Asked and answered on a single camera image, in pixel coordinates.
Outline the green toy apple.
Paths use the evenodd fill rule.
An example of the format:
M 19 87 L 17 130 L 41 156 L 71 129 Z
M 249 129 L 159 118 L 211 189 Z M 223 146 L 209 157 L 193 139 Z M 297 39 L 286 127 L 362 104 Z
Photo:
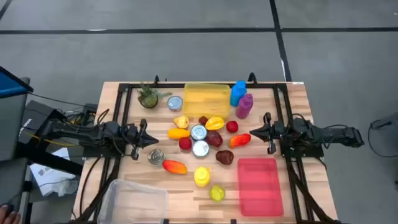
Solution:
M 220 185 L 213 185 L 209 191 L 211 199 L 215 202 L 220 202 L 225 198 L 225 190 Z

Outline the dark red textured fruit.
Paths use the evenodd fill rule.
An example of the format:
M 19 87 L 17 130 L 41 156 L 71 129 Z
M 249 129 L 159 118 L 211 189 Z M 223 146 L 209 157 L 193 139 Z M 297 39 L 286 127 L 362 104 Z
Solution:
M 213 147 L 220 147 L 223 144 L 223 138 L 217 131 L 208 131 L 205 141 L 213 146 Z

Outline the yellow translucent plastic bin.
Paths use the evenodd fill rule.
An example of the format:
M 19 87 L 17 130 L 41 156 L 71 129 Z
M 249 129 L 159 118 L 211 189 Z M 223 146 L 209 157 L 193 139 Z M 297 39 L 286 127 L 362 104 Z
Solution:
M 187 83 L 183 92 L 183 113 L 192 118 L 227 118 L 230 114 L 230 94 L 228 85 Z

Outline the clear plastic bin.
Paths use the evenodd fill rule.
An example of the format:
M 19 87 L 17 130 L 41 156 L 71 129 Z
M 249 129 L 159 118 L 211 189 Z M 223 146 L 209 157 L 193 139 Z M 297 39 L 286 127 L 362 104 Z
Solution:
M 162 224 L 168 203 L 164 189 L 116 179 L 104 195 L 97 224 Z

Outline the purple plastic bottle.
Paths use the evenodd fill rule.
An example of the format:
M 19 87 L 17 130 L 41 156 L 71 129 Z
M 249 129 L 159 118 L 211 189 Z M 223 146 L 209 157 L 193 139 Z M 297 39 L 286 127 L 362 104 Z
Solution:
M 236 116 L 239 119 L 247 118 L 254 104 L 252 94 L 245 94 L 238 102 L 236 107 Z

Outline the silver tin can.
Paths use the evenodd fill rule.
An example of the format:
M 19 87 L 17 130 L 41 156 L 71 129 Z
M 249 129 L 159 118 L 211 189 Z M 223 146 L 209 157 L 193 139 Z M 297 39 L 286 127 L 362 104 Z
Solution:
M 160 149 L 153 149 L 150 153 L 148 153 L 147 159 L 152 165 L 162 165 L 162 163 L 165 161 L 165 154 Z
M 167 101 L 167 105 L 171 111 L 180 111 L 182 109 L 183 100 L 179 96 L 171 96 Z
M 190 131 L 190 135 L 196 141 L 204 140 L 207 135 L 207 129 L 201 124 L 194 125 Z
M 210 147 L 205 141 L 196 141 L 192 147 L 192 152 L 196 157 L 206 157 L 209 150 Z

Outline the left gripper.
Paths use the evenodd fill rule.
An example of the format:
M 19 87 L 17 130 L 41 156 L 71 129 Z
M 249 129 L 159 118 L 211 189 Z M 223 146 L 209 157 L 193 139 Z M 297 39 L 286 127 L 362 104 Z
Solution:
M 139 148 L 145 148 L 154 144 L 158 144 L 159 140 L 155 137 L 150 136 L 146 132 L 147 121 L 146 119 L 141 119 L 139 126 L 134 123 L 126 125 L 127 130 L 127 140 L 132 146 L 131 158 L 135 161 L 139 158 Z

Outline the monitor with blue screen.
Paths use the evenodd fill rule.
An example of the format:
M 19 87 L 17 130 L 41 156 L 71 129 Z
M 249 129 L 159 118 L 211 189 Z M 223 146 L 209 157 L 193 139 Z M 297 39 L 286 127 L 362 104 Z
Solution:
M 33 91 L 29 84 L 0 66 L 0 98 L 25 95 Z

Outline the dark maroon toy fruit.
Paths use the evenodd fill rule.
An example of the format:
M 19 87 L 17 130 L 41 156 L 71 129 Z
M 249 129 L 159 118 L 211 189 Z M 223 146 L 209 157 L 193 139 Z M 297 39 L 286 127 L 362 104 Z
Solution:
M 216 160 L 223 165 L 231 165 L 234 160 L 234 154 L 229 150 L 218 151 Z

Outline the clear plastic cup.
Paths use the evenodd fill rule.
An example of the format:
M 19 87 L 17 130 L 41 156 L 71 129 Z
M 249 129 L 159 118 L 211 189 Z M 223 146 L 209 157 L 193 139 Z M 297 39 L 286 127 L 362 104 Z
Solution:
M 74 194 L 78 190 L 79 181 L 65 179 L 52 186 L 52 190 L 57 193 L 59 197 Z

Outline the white paper sheets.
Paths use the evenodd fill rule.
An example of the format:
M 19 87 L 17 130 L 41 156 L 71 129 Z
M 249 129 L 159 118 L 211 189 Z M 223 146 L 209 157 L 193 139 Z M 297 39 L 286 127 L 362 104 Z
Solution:
M 32 164 L 29 167 L 34 176 L 34 180 L 39 186 L 40 193 L 44 197 L 49 196 L 52 193 L 56 193 L 52 190 L 52 186 L 54 184 L 65 179 L 76 180 L 76 175 L 74 174 L 69 174 L 40 164 Z

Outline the yellow plastic bottle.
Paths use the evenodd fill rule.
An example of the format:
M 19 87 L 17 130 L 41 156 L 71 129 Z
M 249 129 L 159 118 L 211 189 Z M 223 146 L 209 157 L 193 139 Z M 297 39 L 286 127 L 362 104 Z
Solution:
M 194 182 L 198 187 L 206 187 L 210 183 L 211 170 L 207 167 L 198 167 L 194 171 Z

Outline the pink translucent plastic bin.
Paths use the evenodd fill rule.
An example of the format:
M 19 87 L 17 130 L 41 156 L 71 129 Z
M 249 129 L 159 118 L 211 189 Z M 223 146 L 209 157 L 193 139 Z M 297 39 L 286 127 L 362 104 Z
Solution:
M 239 159 L 238 189 L 239 207 L 245 217 L 284 215 L 275 159 Z

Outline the yellow toy pear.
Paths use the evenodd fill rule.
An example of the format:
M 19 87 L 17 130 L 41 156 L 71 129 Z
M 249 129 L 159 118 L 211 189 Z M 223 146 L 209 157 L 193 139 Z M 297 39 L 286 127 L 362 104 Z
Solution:
M 175 125 L 180 129 L 187 129 L 189 127 L 189 118 L 182 115 L 174 119 Z

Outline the blue plastic bottle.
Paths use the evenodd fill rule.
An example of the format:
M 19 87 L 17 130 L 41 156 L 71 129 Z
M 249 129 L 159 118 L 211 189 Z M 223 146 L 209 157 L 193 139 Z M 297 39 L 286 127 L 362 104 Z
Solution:
M 237 107 L 239 100 L 246 94 L 246 82 L 238 80 L 231 89 L 230 105 Z

